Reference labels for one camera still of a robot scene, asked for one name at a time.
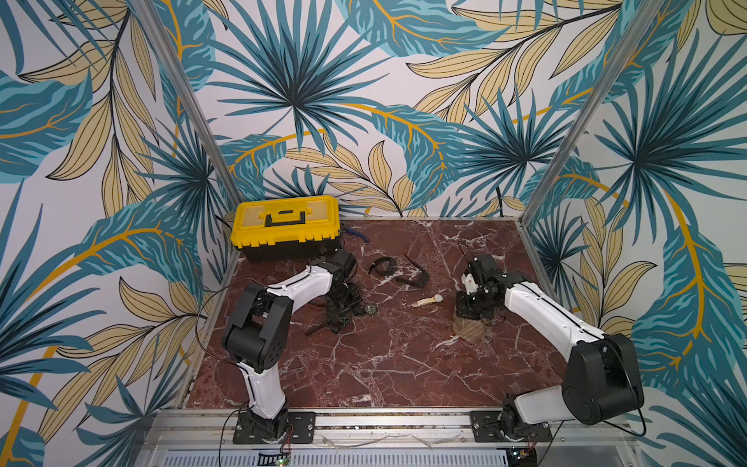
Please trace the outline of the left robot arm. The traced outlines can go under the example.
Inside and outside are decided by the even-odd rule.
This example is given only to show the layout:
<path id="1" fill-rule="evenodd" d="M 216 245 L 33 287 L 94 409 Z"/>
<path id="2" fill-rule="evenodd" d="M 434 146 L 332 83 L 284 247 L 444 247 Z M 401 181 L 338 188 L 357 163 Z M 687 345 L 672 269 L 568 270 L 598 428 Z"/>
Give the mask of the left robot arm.
<path id="1" fill-rule="evenodd" d="M 324 300 L 323 327 L 338 332 L 365 312 L 360 289 L 352 283 L 354 256 L 339 250 L 329 261 L 314 261 L 303 272 L 269 286 L 244 288 L 229 318 L 223 348 L 237 364 L 249 396 L 249 424 L 278 438 L 288 423 L 288 400 L 278 362 L 288 342 L 293 314 Z"/>

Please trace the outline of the beige striped cloth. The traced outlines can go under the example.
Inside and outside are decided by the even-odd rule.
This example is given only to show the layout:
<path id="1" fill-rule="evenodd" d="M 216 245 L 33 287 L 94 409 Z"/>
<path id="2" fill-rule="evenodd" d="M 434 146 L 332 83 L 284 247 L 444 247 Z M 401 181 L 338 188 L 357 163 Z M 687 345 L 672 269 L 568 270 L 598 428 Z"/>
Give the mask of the beige striped cloth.
<path id="1" fill-rule="evenodd" d="M 468 344 L 479 344 L 486 337 L 492 324 L 492 320 L 473 320 L 457 316 L 453 319 L 452 330 L 460 340 Z"/>

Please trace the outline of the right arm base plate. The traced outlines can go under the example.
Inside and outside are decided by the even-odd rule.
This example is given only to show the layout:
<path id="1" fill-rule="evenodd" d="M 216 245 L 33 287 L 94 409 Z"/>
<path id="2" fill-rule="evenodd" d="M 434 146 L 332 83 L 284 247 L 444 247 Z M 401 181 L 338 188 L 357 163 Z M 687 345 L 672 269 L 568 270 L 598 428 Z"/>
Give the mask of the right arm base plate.
<path id="1" fill-rule="evenodd" d="M 470 426 L 477 443 L 534 443 L 550 442 L 552 434 L 548 422 L 527 424 L 512 411 L 472 411 Z"/>

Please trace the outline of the cream strap watch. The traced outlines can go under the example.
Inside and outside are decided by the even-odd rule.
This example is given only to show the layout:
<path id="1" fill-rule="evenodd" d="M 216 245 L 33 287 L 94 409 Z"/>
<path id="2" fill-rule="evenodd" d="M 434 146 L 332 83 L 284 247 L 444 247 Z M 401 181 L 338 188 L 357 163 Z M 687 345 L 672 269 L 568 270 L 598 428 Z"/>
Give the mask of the cream strap watch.
<path id="1" fill-rule="evenodd" d="M 444 297 L 440 294 L 436 294 L 432 297 L 417 300 L 410 304 L 411 307 L 425 307 L 426 305 L 439 304 L 444 300 Z"/>

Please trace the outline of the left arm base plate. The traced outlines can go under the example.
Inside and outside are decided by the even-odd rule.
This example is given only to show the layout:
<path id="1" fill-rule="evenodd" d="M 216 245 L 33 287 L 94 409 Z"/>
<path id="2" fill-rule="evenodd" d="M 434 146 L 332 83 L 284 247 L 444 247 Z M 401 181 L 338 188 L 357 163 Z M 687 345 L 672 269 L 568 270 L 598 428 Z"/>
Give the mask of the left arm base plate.
<path id="1" fill-rule="evenodd" d="M 253 412 L 238 416 L 233 434 L 235 445 L 310 445 L 316 425 L 315 412 L 281 412 L 276 418 L 261 418 Z"/>

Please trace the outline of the black looped watch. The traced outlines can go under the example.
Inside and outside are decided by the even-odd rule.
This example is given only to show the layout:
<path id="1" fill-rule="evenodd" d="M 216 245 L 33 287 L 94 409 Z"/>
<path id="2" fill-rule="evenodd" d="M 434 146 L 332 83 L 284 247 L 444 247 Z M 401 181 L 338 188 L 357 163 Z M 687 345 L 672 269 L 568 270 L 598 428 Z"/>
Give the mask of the black looped watch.
<path id="1" fill-rule="evenodd" d="M 426 270 L 426 268 L 423 268 L 415 260 L 412 260 L 410 256 L 406 256 L 406 258 L 408 259 L 410 264 L 418 270 L 418 275 L 415 277 L 396 276 L 395 281 L 399 284 L 404 284 L 406 286 L 410 286 L 416 289 L 425 288 L 430 281 L 430 274 L 428 270 Z"/>

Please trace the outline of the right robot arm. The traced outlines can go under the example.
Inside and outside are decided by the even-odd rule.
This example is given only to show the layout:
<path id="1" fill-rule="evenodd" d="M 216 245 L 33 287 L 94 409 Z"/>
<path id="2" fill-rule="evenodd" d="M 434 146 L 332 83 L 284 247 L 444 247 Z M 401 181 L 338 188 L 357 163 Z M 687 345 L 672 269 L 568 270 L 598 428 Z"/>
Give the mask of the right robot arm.
<path id="1" fill-rule="evenodd" d="M 510 439 L 551 421 L 585 425 L 642 412 L 645 402 L 633 342 L 591 326 L 519 272 L 505 272 L 489 255 L 470 258 L 456 295 L 456 315 L 471 320 L 513 313 L 531 325 L 566 361 L 562 384 L 509 396 L 499 430 Z"/>

